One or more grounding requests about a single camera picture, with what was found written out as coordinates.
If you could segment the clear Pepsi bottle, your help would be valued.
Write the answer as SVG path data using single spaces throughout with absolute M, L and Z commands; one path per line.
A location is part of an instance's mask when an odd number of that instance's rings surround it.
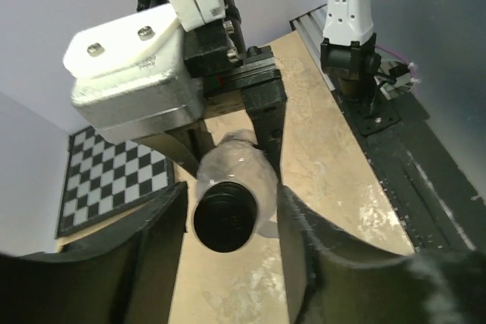
M 278 225 L 270 219 L 276 212 L 279 180 L 264 152 L 257 147 L 252 130 L 228 132 L 201 159 L 195 187 L 197 203 L 210 187 L 227 181 L 245 187 L 257 202 L 258 216 L 252 236 L 278 238 Z

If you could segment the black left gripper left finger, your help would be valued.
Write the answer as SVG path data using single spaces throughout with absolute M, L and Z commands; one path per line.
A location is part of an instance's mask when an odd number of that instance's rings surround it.
M 188 215 L 180 182 L 61 253 L 1 256 L 3 323 L 167 323 Z

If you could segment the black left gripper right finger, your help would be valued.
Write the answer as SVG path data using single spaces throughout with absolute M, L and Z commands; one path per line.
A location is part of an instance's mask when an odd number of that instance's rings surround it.
M 483 323 L 485 255 L 377 248 L 279 185 L 277 221 L 292 323 Z

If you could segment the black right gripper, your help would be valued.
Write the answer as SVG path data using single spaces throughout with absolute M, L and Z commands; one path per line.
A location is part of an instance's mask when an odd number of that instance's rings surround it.
M 184 33 L 184 91 L 203 100 L 242 90 L 258 147 L 282 180 L 282 140 L 287 95 L 269 46 L 244 49 L 238 23 L 215 20 Z M 196 177 L 201 159 L 213 148 L 206 126 L 185 126 L 140 139 L 190 176 Z

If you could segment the black bottle cap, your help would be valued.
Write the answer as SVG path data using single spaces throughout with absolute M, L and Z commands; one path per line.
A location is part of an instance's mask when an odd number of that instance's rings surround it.
M 222 182 L 210 187 L 198 201 L 194 232 L 210 250 L 231 253 L 251 239 L 257 216 L 257 202 L 249 190 L 234 182 Z

